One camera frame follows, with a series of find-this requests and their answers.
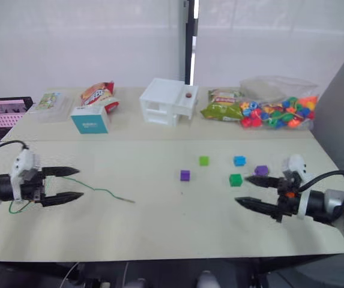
table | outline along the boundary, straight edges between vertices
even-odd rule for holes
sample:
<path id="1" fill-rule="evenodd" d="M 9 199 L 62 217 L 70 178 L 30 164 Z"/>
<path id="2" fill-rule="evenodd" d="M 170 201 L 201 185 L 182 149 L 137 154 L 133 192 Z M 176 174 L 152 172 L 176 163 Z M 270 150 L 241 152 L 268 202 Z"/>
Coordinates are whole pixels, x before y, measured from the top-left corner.
<path id="1" fill-rule="evenodd" d="M 84 89 L 53 89 L 77 97 Z M 71 166 L 75 179 L 107 188 L 135 204 L 91 191 L 75 182 L 53 178 L 49 195 L 81 191 L 66 205 L 32 205 L 10 215 L 0 205 L 0 261 L 119 261 L 213 257 L 298 256 L 344 253 L 344 239 L 332 228 L 311 219 L 285 217 L 282 224 L 249 211 L 234 201 L 252 196 L 275 203 L 277 193 L 244 183 L 231 188 L 231 173 L 244 176 L 267 164 L 281 175 L 282 160 L 302 154 L 314 174 L 336 166 L 308 131 L 243 130 L 232 123 L 198 115 L 207 104 L 208 88 L 200 88 L 196 115 L 177 127 L 146 124 L 139 108 L 144 88 L 118 88 L 120 107 L 111 115 L 109 134 L 81 135 L 71 120 L 37 123 L 22 120 L 4 140 L 20 139 L 41 158 L 42 166 Z M 0 149 L 0 174 L 8 173 L 18 145 Z M 210 157 L 200 167 L 198 158 Z M 235 167 L 234 155 L 247 157 Z M 181 182 L 180 170 L 191 170 Z M 340 176 L 315 189 L 344 189 Z"/>

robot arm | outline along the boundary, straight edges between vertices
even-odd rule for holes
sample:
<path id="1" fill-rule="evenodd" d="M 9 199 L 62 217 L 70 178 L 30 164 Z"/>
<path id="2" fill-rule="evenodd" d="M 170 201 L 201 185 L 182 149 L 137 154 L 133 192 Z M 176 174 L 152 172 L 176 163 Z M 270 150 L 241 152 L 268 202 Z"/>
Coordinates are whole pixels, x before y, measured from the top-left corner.
<path id="1" fill-rule="evenodd" d="M 344 175 L 344 171 L 328 172 L 311 180 L 301 156 L 293 155 L 284 162 L 284 178 L 249 176 L 247 181 L 260 187 L 277 189 L 277 205 L 261 202 L 260 199 L 239 197 L 235 200 L 247 209 L 263 213 L 277 222 L 282 217 L 297 215 L 337 228 L 344 237 L 344 191 L 327 190 L 324 193 L 310 190 L 316 182 L 332 175 Z"/>
<path id="2" fill-rule="evenodd" d="M 9 174 L 0 175 L 0 204 L 5 201 L 28 200 L 43 207 L 60 205 L 78 199 L 83 193 L 64 192 L 55 196 L 45 195 L 44 180 L 47 176 L 69 176 L 78 173 L 71 167 L 44 167 L 24 144 Z"/>

teal box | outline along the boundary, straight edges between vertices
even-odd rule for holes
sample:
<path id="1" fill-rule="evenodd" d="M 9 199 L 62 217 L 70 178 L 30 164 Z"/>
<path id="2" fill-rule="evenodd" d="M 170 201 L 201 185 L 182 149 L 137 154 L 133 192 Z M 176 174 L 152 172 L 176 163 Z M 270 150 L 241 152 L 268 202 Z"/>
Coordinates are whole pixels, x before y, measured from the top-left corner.
<path id="1" fill-rule="evenodd" d="M 70 116 L 81 134 L 108 133 L 107 114 L 102 106 L 75 107 Z"/>

purple cube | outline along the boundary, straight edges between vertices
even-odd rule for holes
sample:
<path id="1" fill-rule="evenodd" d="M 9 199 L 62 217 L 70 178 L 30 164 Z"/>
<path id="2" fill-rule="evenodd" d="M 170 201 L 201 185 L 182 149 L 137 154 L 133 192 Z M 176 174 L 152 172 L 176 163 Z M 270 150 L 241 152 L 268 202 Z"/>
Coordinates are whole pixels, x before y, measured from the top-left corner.
<path id="1" fill-rule="evenodd" d="M 189 181 L 190 180 L 190 171 L 189 170 L 181 170 L 180 180 L 181 181 Z"/>
<path id="2" fill-rule="evenodd" d="M 269 169 L 266 165 L 257 166 L 255 169 L 255 175 L 257 176 L 268 176 Z"/>

white plastic house model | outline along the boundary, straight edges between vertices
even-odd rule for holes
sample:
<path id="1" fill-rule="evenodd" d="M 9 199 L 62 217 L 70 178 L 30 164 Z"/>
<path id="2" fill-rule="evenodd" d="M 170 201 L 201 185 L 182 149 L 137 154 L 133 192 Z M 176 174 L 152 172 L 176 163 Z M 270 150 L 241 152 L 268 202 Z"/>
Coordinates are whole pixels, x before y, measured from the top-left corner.
<path id="1" fill-rule="evenodd" d="M 197 86 L 185 85 L 183 81 L 153 79 L 140 97 L 145 122 L 176 126 L 181 115 L 191 119 L 197 92 Z"/>

